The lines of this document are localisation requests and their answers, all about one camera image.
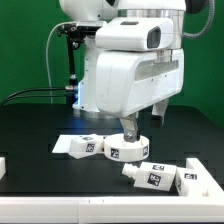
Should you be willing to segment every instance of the block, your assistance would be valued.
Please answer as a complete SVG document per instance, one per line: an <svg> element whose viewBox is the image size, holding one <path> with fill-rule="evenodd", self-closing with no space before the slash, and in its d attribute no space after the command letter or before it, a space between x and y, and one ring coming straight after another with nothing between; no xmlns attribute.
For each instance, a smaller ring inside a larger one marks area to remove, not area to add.
<svg viewBox="0 0 224 224"><path fill-rule="evenodd" d="M102 151L103 142L103 136L96 134L77 136L71 140L69 155L80 159L97 154Z"/></svg>
<svg viewBox="0 0 224 224"><path fill-rule="evenodd" d="M132 177L135 187L169 191L176 174L176 166L143 162L137 168L125 164L122 174Z"/></svg>
<svg viewBox="0 0 224 224"><path fill-rule="evenodd" d="M202 197L206 195L203 176L195 170L177 168L175 185L179 196Z"/></svg>
<svg viewBox="0 0 224 224"><path fill-rule="evenodd" d="M5 158L0 157L0 180L2 179L2 177L5 174Z"/></svg>
<svg viewBox="0 0 224 224"><path fill-rule="evenodd" d="M202 174L203 178L206 180L206 196L217 197L219 199L220 197L224 197L223 189L197 158L188 158L186 167L189 169L194 169L196 172L200 172L200 174Z"/></svg>

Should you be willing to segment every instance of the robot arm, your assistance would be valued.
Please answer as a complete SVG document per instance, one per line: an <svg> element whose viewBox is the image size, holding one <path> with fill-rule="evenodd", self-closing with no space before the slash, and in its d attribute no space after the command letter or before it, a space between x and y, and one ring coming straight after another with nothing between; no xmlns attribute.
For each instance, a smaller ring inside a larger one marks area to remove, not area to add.
<svg viewBox="0 0 224 224"><path fill-rule="evenodd" d="M183 85L183 21L190 1L60 0L78 23L113 19L95 40L85 40L87 72L74 107L120 118L128 142L139 139L140 110L153 106L152 123L160 126L168 98ZM207 3L201 0L201 9Z"/></svg>

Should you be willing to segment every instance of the white block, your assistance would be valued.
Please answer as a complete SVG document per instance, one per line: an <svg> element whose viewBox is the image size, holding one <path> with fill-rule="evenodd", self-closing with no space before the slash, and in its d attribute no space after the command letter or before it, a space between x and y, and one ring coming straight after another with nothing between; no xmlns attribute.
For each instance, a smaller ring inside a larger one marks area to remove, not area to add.
<svg viewBox="0 0 224 224"><path fill-rule="evenodd" d="M195 170L177 168L175 185L180 196L205 196L207 189L203 176Z"/></svg>
<svg viewBox="0 0 224 224"><path fill-rule="evenodd" d="M0 180L5 174L5 158L0 157Z"/></svg>
<svg viewBox="0 0 224 224"><path fill-rule="evenodd" d="M169 191L176 174L176 166L143 162L137 168L126 164L122 174L135 179L135 187Z"/></svg>
<svg viewBox="0 0 224 224"><path fill-rule="evenodd" d="M104 139L102 136L92 134L78 136L71 140L69 155L80 159L102 151Z"/></svg>

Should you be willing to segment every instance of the black table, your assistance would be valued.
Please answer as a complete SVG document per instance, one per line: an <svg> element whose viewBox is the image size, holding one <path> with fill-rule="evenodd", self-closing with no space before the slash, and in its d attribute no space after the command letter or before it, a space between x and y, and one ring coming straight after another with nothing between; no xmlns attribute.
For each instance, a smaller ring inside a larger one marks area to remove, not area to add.
<svg viewBox="0 0 224 224"><path fill-rule="evenodd" d="M150 139L146 161L185 167L197 157L224 188L224 130L198 110L169 106L160 129L149 126L151 112L140 113L141 134ZM52 154L61 134L121 133L116 119L94 120L74 116L66 105L14 104L0 110L0 157L7 173L0 181L0 196L142 196L177 195L133 187L121 174L124 163L94 155L80 160Z"/></svg>

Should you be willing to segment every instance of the white robot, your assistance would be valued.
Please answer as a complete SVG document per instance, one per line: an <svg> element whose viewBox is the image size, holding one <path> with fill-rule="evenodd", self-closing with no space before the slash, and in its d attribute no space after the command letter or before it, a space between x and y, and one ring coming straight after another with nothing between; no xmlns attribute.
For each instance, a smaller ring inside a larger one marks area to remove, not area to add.
<svg viewBox="0 0 224 224"><path fill-rule="evenodd" d="M101 27L94 39L85 39L85 75L74 108L85 116L100 111L120 118L124 139L139 140L138 111L154 105L155 120L163 122L168 98L183 85L185 1L60 0L60 5L77 29Z"/></svg>

